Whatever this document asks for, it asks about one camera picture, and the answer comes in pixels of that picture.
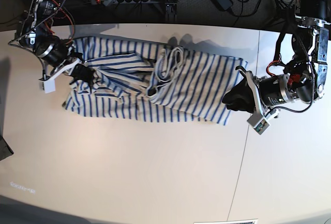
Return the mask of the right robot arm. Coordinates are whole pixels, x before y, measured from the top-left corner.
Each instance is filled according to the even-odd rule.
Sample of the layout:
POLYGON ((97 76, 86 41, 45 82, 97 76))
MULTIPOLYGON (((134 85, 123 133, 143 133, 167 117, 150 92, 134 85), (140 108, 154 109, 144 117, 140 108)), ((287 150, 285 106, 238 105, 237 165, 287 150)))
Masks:
POLYGON ((32 0, 29 10, 21 15, 14 39, 9 46, 34 55, 42 66, 41 87, 45 93, 55 91, 55 79, 65 74, 73 82, 82 81, 89 86, 94 80, 94 70, 87 67, 82 53, 76 51, 74 35, 60 39, 51 27, 58 13, 63 13, 75 28, 72 15, 65 8, 66 0, 32 0))

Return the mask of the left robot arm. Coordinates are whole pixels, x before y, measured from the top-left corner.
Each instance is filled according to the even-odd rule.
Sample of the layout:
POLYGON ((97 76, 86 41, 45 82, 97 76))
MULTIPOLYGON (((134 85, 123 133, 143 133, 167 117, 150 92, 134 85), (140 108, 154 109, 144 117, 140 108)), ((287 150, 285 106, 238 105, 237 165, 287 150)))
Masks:
POLYGON ((311 106, 324 95, 330 0, 290 0, 279 11, 284 26, 276 41, 266 76, 243 75, 241 82, 225 94, 222 103, 233 111, 263 114, 283 109, 283 104, 301 100, 311 106))

